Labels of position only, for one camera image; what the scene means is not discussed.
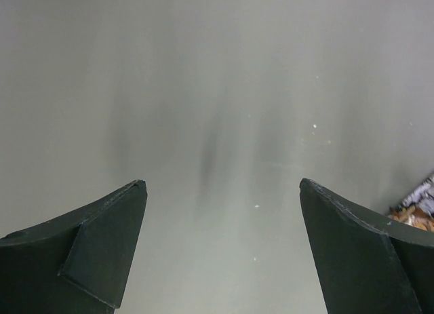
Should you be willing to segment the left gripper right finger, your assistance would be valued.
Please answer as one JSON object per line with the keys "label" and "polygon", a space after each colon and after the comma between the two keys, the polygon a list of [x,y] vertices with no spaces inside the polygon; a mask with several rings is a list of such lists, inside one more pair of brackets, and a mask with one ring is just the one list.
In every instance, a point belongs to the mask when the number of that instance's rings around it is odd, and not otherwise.
{"label": "left gripper right finger", "polygon": [[300,204],[328,313],[432,313],[433,234],[300,182]]}

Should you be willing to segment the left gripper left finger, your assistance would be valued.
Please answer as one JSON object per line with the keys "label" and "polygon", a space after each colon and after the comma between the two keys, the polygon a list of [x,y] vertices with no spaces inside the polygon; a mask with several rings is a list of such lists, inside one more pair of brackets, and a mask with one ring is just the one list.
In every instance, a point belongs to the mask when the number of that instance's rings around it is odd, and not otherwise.
{"label": "left gripper left finger", "polygon": [[1,238],[2,313],[114,313],[121,306],[147,200],[135,180]]}

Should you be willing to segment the brown floral tie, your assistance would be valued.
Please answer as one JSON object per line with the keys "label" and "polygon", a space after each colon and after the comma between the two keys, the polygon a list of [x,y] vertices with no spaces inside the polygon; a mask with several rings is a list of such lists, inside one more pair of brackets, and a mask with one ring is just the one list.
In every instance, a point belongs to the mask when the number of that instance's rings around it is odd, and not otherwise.
{"label": "brown floral tie", "polygon": [[404,197],[387,216],[417,229],[433,232],[433,173]]}

